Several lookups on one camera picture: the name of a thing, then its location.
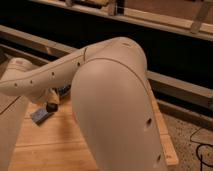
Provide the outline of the beige cylindrical gripper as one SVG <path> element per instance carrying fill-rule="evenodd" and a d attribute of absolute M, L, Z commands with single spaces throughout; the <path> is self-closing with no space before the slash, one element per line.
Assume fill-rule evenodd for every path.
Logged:
<path fill-rule="evenodd" d="M 28 99 L 33 103 L 51 103 L 51 104 L 60 104 L 60 98 L 57 93 L 52 89 L 43 89 L 30 93 Z"/>

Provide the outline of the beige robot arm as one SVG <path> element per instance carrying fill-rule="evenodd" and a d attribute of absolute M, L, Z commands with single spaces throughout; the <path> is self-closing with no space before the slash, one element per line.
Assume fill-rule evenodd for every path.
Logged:
<path fill-rule="evenodd" d="M 168 171 L 141 46 L 127 37 L 88 45 L 35 68 L 12 59 L 0 92 L 45 101 L 71 87 L 73 112 L 100 171 Z"/>

